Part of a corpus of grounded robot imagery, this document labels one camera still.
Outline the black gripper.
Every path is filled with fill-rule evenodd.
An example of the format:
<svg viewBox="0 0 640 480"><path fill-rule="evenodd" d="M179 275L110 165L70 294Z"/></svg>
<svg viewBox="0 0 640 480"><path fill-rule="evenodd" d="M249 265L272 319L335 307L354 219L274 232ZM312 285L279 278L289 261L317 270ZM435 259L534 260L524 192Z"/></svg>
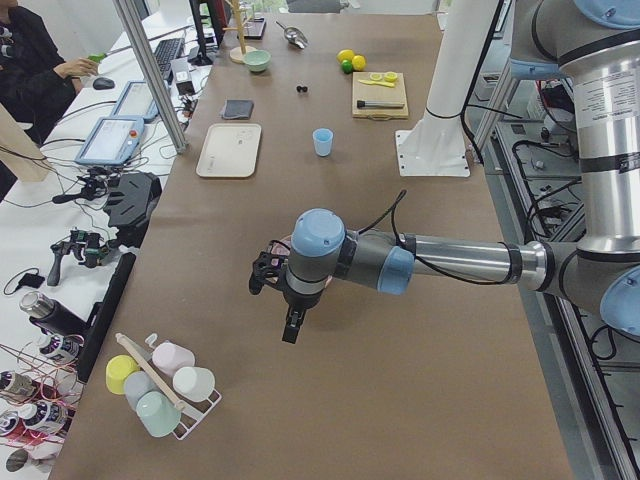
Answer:
<svg viewBox="0 0 640 480"><path fill-rule="evenodd" d="M302 294L290 288L283 292L288 304L282 341L294 343L304 323L306 311L317 305L317 294Z"/></svg>

